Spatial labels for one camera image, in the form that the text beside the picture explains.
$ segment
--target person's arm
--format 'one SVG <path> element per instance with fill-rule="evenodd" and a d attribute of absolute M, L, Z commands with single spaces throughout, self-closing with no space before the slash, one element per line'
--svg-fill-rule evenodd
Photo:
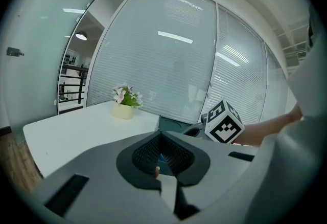
<path fill-rule="evenodd" d="M 296 105 L 285 115 L 258 124 L 245 125 L 244 131 L 234 142 L 243 145 L 260 146 L 265 136 L 279 133 L 284 126 L 299 120 L 301 117 L 302 112 L 299 106 Z"/>

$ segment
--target ceiling light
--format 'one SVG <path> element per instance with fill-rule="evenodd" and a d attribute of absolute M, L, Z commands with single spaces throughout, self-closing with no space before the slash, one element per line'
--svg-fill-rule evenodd
<path fill-rule="evenodd" d="M 216 56 L 221 57 L 222 59 L 226 60 L 227 62 L 229 62 L 230 64 L 233 64 L 234 66 L 240 66 L 238 63 L 236 63 L 235 61 L 231 60 L 230 58 L 227 58 L 225 55 L 216 52 Z"/>
<path fill-rule="evenodd" d="M 226 49 L 226 50 L 228 50 L 229 52 L 231 52 L 234 56 L 238 57 L 243 62 L 245 62 L 245 63 L 249 63 L 250 62 L 243 54 L 241 54 L 237 50 L 233 49 L 229 45 L 225 45 L 225 46 L 223 46 L 223 48 Z"/>
<path fill-rule="evenodd" d="M 86 33 L 84 31 L 81 31 L 81 32 L 77 33 L 75 36 L 78 37 L 81 40 L 87 40 L 87 35 L 86 35 Z"/>
<path fill-rule="evenodd" d="M 189 44 L 192 44 L 192 42 L 193 42 L 193 40 L 191 40 L 191 39 L 180 37 L 180 36 L 170 34 L 170 33 L 166 33 L 166 32 L 162 32 L 162 31 L 158 31 L 158 35 L 168 37 L 168 38 L 178 39 L 180 41 L 184 41 L 184 42 L 189 43 Z"/>
<path fill-rule="evenodd" d="M 85 10 L 82 9 L 62 9 L 64 12 L 69 12 L 69 13 L 78 13 L 78 14 L 83 14 Z"/>

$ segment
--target flower pot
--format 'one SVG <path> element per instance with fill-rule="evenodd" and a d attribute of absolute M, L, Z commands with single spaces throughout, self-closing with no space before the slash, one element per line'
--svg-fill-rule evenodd
<path fill-rule="evenodd" d="M 111 114 L 120 119 L 130 120 L 133 118 L 133 110 L 134 109 L 132 106 L 126 106 L 115 102 L 113 104 Z"/>

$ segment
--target window blinds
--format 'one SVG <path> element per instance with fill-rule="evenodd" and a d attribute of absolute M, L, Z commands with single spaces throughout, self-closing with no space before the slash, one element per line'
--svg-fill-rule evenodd
<path fill-rule="evenodd" d="M 287 101 L 287 82 L 281 65 L 265 44 L 267 53 L 267 93 L 260 122 L 285 113 Z"/>
<path fill-rule="evenodd" d="M 264 106 L 267 61 L 263 41 L 240 19 L 219 8 L 219 42 L 215 69 L 202 114 L 222 98 L 244 124 L 257 123 Z"/>
<path fill-rule="evenodd" d="M 113 99 L 122 82 L 143 110 L 196 123 L 213 69 L 216 5 L 209 0 L 128 0 L 108 29 L 91 74 L 87 106 Z"/>

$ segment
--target air vent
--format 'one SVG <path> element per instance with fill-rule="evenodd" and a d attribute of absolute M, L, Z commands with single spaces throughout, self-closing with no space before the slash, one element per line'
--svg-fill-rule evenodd
<path fill-rule="evenodd" d="M 301 62 L 306 57 L 307 52 L 306 51 L 300 51 L 300 52 L 297 52 L 296 54 L 297 54 L 298 61 Z"/>

